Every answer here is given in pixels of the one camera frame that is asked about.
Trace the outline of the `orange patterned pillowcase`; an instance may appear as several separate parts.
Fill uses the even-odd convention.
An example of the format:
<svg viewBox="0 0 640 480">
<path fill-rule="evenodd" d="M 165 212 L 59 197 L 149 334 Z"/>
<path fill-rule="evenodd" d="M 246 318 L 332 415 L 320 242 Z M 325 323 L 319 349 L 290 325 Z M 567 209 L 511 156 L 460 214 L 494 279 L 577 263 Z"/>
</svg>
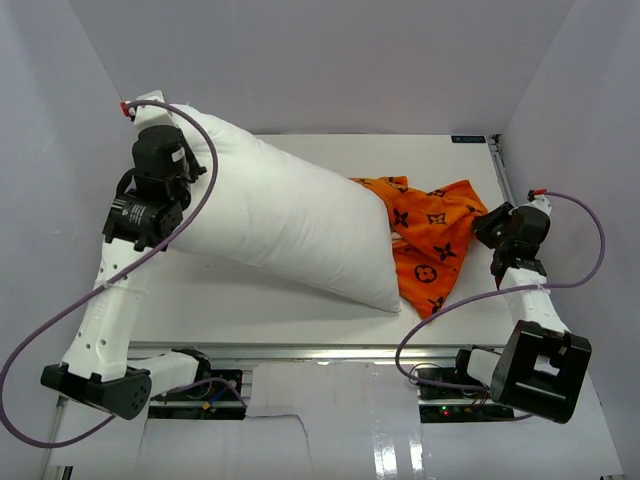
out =
<svg viewBox="0 0 640 480">
<path fill-rule="evenodd" d="M 411 187 L 405 176 L 354 181 L 383 201 L 400 296 L 420 319 L 430 318 L 454 289 L 474 239 L 472 222 L 487 208 L 468 180 L 430 192 Z"/>
</svg>

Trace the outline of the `white pillow insert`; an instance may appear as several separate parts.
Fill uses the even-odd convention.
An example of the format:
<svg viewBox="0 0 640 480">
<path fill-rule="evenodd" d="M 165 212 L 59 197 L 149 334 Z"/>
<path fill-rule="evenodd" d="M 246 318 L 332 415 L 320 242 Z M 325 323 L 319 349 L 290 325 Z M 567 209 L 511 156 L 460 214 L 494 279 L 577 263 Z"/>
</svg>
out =
<svg viewBox="0 0 640 480">
<path fill-rule="evenodd" d="M 174 249 L 237 261 L 373 308 L 397 312 L 399 287 L 383 201 L 362 184 L 287 153 L 218 117 L 183 105 L 212 144 L 176 123 L 200 164 L 203 208 Z"/>
</svg>

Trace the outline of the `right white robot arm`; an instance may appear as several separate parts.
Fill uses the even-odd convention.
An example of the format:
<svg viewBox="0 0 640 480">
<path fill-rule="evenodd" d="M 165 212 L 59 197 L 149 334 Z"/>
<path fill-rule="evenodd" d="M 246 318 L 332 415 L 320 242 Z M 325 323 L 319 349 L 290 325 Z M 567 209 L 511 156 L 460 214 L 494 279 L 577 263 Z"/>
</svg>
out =
<svg viewBox="0 0 640 480">
<path fill-rule="evenodd" d="M 551 226 L 541 191 L 518 207 L 504 203 L 476 218 L 476 238 L 492 250 L 491 274 L 507 297 L 514 329 L 502 351 L 469 346 L 456 356 L 453 390 L 472 399 L 487 389 L 500 405 L 559 424 L 576 408 L 592 348 L 557 314 L 537 254 Z"/>
</svg>

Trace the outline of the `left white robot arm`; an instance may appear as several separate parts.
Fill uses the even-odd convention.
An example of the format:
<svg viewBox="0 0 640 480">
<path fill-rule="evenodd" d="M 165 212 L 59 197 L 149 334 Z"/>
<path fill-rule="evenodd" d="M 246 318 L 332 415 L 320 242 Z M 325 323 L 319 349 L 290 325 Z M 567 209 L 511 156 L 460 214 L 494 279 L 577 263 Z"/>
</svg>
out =
<svg viewBox="0 0 640 480">
<path fill-rule="evenodd" d="M 71 346 L 59 364 L 43 369 L 43 386 L 84 405 L 131 420 L 152 394 L 151 364 L 127 361 L 140 302 L 159 261 L 132 272 L 128 265 L 152 251 L 182 224 L 190 186 L 205 173 L 176 126 L 141 130 L 134 166 L 118 183 L 102 234 L 102 292 L 88 302 Z"/>
</svg>

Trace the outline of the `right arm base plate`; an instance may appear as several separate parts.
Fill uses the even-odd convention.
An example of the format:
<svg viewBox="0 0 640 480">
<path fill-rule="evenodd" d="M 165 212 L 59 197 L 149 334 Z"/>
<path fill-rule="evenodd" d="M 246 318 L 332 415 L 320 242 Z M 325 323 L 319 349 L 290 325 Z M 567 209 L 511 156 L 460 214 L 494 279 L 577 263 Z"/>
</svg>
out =
<svg viewBox="0 0 640 480">
<path fill-rule="evenodd" d="M 458 374 L 457 348 L 427 347 L 411 349 L 407 371 L 420 379 L 410 379 L 417 389 L 420 420 L 423 424 L 503 423 L 527 419 L 512 408 L 498 405 L 484 391 L 449 388 L 447 384 L 477 385 Z"/>
</svg>

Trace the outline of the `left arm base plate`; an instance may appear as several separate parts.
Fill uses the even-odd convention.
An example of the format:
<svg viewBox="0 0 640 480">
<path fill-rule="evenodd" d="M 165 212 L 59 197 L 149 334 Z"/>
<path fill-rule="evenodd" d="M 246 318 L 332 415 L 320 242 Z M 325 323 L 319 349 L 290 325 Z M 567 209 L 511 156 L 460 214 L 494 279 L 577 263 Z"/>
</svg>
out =
<svg viewBox="0 0 640 480">
<path fill-rule="evenodd" d="M 194 349 L 174 349 L 174 352 L 197 360 L 195 377 L 189 381 L 196 386 L 152 398 L 149 419 L 226 421 L 245 418 L 241 369 L 215 368 L 208 356 Z"/>
</svg>

